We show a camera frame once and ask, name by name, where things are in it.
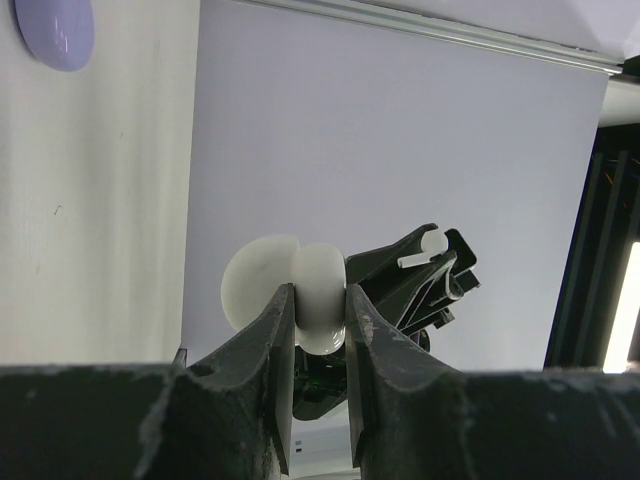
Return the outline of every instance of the purple object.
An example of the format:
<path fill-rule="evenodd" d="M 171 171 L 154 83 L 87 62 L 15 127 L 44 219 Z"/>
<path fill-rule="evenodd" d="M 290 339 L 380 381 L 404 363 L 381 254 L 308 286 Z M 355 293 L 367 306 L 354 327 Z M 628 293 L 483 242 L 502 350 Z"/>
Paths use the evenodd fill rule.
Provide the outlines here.
<path fill-rule="evenodd" d="M 74 72 L 93 51 L 93 11 L 89 0 L 15 0 L 20 31 L 42 63 Z"/>

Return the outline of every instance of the white rounded object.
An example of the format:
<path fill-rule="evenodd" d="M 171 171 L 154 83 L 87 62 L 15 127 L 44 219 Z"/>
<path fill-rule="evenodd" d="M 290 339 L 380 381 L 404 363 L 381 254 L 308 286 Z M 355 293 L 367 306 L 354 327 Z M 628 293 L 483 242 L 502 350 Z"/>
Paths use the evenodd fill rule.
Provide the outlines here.
<path fill-rule="evenodd" d="M 347 275 L 340 250 L 326 243 L 301 248 L 293 258 L 296 339 L 312 355 L 327 355 L 344 343 Z"/>
<path fill-rule="evenodd" d="M 449 250 L 449 239 L 439 228 L 429 230 L 422 235 L 420 248 L 423 253 L 430 255 L 430 258 L 432 258 Z"/>
<path fill-rule="evenodd" d="M 291 283 L 298 250 L 298 237 L 276 235 L 254 240 L 233 256 L 222 277 L 220 297 L 224 314 L 236 331 L 262 313 L 280 285 Z"/>

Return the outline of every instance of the fluorescent light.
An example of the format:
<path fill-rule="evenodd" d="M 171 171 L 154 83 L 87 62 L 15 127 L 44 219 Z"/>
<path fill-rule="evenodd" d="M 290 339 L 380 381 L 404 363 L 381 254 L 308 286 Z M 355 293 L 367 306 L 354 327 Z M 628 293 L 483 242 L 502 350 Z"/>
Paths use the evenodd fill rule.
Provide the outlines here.
<path fill-rule="evenodd" d="M 629 264 L 618 300 L 613 329 L 602 371 L 622 373 L 627 368 L 629 348 L 640 310 L 640 242 L 631 247 Z"/>

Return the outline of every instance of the metal frame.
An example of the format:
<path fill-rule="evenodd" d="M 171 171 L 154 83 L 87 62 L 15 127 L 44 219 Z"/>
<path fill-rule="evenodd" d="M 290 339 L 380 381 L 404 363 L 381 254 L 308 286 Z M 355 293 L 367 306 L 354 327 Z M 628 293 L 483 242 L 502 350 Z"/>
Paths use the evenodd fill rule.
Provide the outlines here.
<path fill-rule="evenodd" d="M 402 12 L 348 0 L 236 0 L 243 3 L 292 10 L 362 25 L 411 33 L 445 42 L 518 55 L 571 67 L 613 75 L 620 73 L 624 60 L 578 48 L 565 47 L 509 33 L 417 13 Z"/>

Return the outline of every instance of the white backdrop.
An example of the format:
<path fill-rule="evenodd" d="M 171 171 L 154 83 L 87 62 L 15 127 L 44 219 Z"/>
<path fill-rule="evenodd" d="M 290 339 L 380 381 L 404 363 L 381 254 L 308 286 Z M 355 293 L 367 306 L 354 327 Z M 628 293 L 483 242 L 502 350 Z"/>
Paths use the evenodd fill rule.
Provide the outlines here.
<path fill-rule="evenodd" d="M 458 228 L 482 282 L 432 336 L 454 367 L 542 366 L 607 77 L 235 3 L 202 4 L 183 345 L 233 334 L 219 289 L 274 233 L 345 255 Z"/>

